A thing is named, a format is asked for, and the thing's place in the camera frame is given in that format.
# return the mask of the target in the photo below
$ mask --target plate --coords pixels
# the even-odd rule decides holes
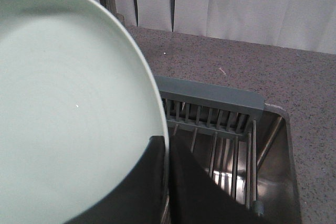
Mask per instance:
[[[63,223],[113,190],[152,135],[168,140],[160,95],[94,0],[0,6],[0,223]]]

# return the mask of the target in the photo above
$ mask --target white speck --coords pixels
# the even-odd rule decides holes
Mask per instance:
[[[219,68],[219,70],[226,76],[226,72],[222,68]]]

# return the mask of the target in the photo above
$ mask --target white blind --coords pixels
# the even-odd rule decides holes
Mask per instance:
[[[336,0],[115,0],[126,25],[336,54]]]

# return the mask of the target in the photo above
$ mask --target sink basin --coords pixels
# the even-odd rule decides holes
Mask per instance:
[[[190,148],[222,190],[271,223],[301,223],[289,118],[282,108],[253,92],[156,81],[169,135]],[[169,223],[169,217],[163,220]]]

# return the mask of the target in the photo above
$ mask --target countertop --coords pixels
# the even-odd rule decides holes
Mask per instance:
[[[156,75],[256,91],[290,116],[302,222],[336,220],[336,55],[128,27]]]

